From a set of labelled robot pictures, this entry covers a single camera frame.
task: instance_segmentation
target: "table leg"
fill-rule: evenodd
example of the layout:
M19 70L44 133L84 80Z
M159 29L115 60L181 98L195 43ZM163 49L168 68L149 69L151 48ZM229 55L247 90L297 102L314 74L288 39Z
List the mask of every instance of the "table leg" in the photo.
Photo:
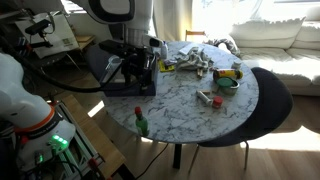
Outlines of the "table leg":
M181 147L182 144L175 144L174 146L173 168L175 169L180 169Z

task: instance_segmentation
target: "chair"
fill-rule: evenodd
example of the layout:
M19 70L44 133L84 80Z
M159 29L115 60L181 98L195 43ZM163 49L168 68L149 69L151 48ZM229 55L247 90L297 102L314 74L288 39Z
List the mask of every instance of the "chair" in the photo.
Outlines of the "chair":
M103 73L109 64L108 60L111 56L113 56L113 54L102 50L99 47L99 44L90 46L84 54L84 59L97 81L101 80L100 78L103 76Z
M185 37L185 41L187 41L188 36L206 36L205 31L188 31L186 30L186 37Z
M262 68L253 68L252 72L259 86L259 99L251 116L231 133L203 143L198 143L189 172L197 157L199 147L224 147L246 143L244 170L247 168L248 140L264 136L286 119L293 106L292 96L287 87L271 72Z

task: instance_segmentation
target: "orange object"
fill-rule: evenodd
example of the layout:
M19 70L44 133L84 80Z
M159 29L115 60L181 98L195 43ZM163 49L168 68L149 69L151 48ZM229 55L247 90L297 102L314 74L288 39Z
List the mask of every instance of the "orange object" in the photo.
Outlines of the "orange object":
M50 106L50 108L51 108L51 111L48 114L48 116L46 118L44 118L42 121L40 121L38 124L33 125L31 127L28 127L28 128L15 128L14 131L16 133L19 133L19 132L30 132L30 131L36 130L36 129L44 126L45 124L47 124L51 120L51 118L54 115L54 108L52 106Z

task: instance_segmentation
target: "red object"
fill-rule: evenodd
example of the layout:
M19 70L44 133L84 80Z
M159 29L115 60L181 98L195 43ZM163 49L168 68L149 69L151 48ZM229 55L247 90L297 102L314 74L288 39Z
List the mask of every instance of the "red object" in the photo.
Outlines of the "red object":
M216 96L213 98L212 107L214 108L220 108L222 105L223 99L220 96Z
M142 113L140 106L137 106L136 108L134 108L134 112L136 114Z
M26 144L27 142L29 141L28 137L27 136L21 136L21 144Z
M102 172L98 168L98 162L94 159L91 158L88 161L88 166L91 168L91 170L94 172L95 176L99 180L105 180L106 178L103 176Z

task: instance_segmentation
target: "small bottle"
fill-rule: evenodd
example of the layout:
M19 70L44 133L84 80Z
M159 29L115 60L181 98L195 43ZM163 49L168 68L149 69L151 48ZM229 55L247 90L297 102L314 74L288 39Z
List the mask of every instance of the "small bottle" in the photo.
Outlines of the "small bottle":
M220 96L215 96L213 98L212 107L219 109L222 105L223 99Z
M136 114L136 127L138 129L138 133L141 136L147 136L149 134L148 130L148 121L147 119L142 115L141 108L137 106L134 109L134 112Z
M236 60L233 62L231 69L235 69L235 70L239 70L241 67L241 61L240 60Z
M204 95L201 91L197 91L197 96L208 106L212 104L212 100Z
M167 59L168 56L168 46L167 43L165 41L163 41L163 46L161 47L161 59L165 60Z
M105 83L109 80L109 78L111 77L111 75L114 73L114 71L117 69L118 66L120 66L121 64L121 59L118 56L111 56L109 58L109 63L108 66L105 68L103 74L102 74L102 78L100 79L100 83ZM121 69L118 70L117 74L113 77L113 79L111 79L110 82L114 82L117 79L123 79L124 77L121 75Z

